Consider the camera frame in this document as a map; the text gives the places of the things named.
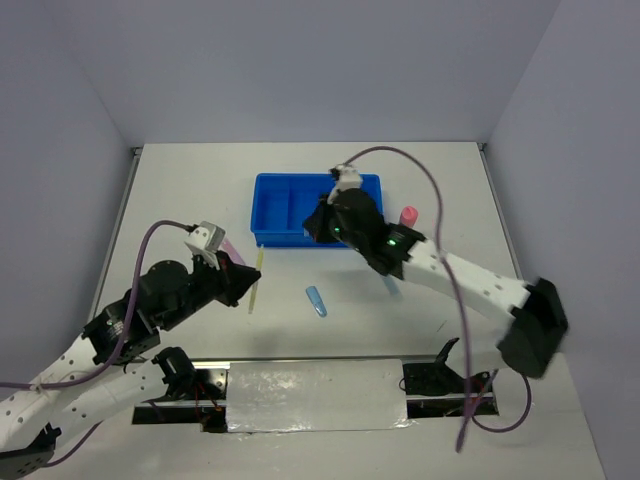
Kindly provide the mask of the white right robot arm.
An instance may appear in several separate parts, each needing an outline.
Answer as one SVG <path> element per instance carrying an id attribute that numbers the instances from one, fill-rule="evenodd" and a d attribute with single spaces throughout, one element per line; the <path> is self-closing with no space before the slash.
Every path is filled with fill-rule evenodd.
<path id="1" fill-rule="evenodd" d="M 539 278 L 527 283 L 439 251 L 422 233 L 386 222 L 361 189 L 348 189 L 334 198 L 321 196 L 303 227 L 319 244 L 343 243 L 357 251 L 383 276 L 460 300 L 493 321 L 499 332 L 495 346 L 462 353 L 474 358 L 482 370 L 509 367 L 540 379 L 568 332 L 568 319 L 551 281 Z"/>

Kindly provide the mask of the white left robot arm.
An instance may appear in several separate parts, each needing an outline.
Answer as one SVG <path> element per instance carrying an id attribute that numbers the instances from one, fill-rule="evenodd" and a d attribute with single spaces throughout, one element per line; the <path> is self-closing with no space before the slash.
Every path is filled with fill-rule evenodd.
<path id="1" fill-rule="evenodd" d="M 182 399 L 201 379 L 180 347 L 160 345 L 170 331 L 212 302 L 235 307 L 260 279 L 224 251 L 216 265 L 165 260 L 136 274 L 124 297 L 90 321 L 26 390 L 1 403 L 1 476 L 21 479 L 53 465 L 57 448 L 137 403 Z"/>

